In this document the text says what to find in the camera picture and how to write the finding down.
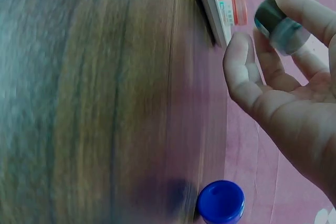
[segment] wood grain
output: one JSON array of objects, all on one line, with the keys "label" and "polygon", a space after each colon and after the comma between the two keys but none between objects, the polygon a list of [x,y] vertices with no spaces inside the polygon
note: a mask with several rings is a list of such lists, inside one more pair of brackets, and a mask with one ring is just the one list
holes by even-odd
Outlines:
[{"label": "wood grain", "polygon": [[195,0],[0,0],[0,223],[190,223],[224,173]]}]

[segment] blue plastic cap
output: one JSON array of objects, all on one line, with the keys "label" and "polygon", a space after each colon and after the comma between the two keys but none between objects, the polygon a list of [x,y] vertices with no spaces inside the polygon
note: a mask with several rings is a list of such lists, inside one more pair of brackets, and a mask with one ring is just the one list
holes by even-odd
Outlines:
[{"label": "blue plastic cap", "polygon": [[197,210],[207,224],[236,224],[245,207],[245,196],[235,183],[219,180],[207,185],[197,200]]}]

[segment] small glass jar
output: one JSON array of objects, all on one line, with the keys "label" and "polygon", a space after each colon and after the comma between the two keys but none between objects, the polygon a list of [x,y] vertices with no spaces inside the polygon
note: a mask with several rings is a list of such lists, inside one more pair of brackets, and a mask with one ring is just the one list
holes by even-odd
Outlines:
[{"label": "small glass jar", "polygon": [[310,33],[302,25],[290,19],[278,7],[275,0],[265,0],[254,18],[258,30],[282,55],[292,55],[309,39]]},{"label": "small glass jar", "polygon": [[247,24],[246,0],[219,0],[225,26],[243,26]]}]

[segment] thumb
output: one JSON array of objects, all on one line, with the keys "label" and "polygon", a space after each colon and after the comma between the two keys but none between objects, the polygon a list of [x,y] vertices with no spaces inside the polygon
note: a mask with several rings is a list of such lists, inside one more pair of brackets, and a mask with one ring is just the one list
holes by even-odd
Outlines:
[{"label": "thumb", "polygon": [[315,0],[276,0],[279,8],[329,47],[329,68],[336,96],[336,13]]}]

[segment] pink fabric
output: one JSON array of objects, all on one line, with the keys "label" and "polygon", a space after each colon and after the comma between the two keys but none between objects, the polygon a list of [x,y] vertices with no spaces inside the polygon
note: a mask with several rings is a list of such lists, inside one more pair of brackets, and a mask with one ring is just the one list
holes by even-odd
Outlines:
[{"label": "pink fabric", "polygon": [[[262,0],[247,0],[249,25],[234,28],[251,34],[255,10]],[[335,9],[335,0],[318,0]],[[317,42],[317,54],[326,50]],[[305,84],[307,81],[290,57],[283,58],[286,71]],[[230,98],[227,105],[225,178],[243,188],[246,196],[245,223],[314,223],[319,210],[332,205],[312,183],[303,178],[279,153],[267,134]]]}]

